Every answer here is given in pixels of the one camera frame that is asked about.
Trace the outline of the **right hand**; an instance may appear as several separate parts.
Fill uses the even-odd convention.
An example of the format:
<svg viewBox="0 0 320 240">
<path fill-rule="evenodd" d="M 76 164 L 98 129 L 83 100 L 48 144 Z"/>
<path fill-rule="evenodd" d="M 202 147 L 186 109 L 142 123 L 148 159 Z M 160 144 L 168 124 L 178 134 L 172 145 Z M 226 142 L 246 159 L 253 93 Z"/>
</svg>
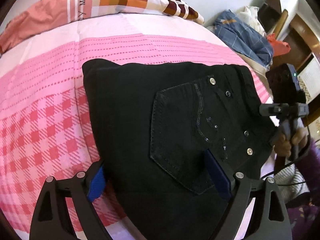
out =
<svg viewBox="0 0 320 240">
<path fill-rule="evenodd" d="M 291 156 L 291 148 L 297 146 L 299 149 L 304 148 L 308 142 L 308 131 L 305 127 L 297 129 L 291 140 L 287 140 L 283 133 L 274 143 L 274 151 L 280 157 L 289 158 Z"/>
</svg>

